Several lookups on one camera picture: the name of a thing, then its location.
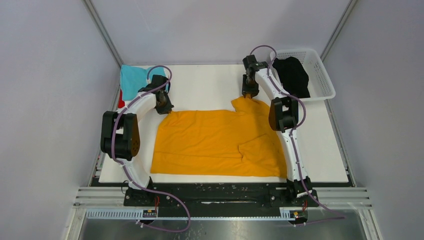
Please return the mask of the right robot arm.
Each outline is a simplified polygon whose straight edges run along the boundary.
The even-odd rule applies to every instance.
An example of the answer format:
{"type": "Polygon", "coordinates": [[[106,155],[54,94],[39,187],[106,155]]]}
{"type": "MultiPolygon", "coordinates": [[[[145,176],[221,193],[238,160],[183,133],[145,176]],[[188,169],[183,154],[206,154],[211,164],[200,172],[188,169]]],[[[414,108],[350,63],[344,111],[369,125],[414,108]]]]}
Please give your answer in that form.
{"type": "Polygon", "coordinates": [[[242,77],[242,95],[255,97],[263,89],[270,99],[268,122],[280,139],[286,163],[287,201],[293,206],[301,205],[307,197],[313,197],[313,188],[299,151],[297,127],[306,116],[299,119],[306,107],[299,99],[284,90],[268,68],[266,62],[245,63],[242,77]]]}

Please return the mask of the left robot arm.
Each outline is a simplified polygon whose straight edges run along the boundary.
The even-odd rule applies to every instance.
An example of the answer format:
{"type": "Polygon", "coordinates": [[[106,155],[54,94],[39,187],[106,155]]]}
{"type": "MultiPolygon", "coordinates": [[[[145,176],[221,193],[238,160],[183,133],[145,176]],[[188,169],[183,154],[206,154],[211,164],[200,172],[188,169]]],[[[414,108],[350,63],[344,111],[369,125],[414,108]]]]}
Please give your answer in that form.
{"type": "Polygon", "coordinates": [[[102,116],[100,150],[122,168],[128,185],[138,189],[136,199],[144,206],[154,202],[155,192],[148,187],[150,174],[135,160],[141,148],[139,120],[151,110],[159,115],[171,113],[174,106],[167,91],[169,83],[166,76],[155,74],[121,110],[106,111],[102,116]]]}

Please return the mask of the orange t-shirt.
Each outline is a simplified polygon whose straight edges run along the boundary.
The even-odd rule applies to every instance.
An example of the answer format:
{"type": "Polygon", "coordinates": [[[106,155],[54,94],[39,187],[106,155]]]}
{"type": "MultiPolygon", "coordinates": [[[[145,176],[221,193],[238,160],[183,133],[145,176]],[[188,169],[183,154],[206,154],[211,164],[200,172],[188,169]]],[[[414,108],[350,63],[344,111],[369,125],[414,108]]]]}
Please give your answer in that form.
{"type": "Polygon", "coordinates": [[[233,110],[173,111],[159,124],[150,171],[153,174],[287,177],[269,106],[238,97],[233,110]]]}

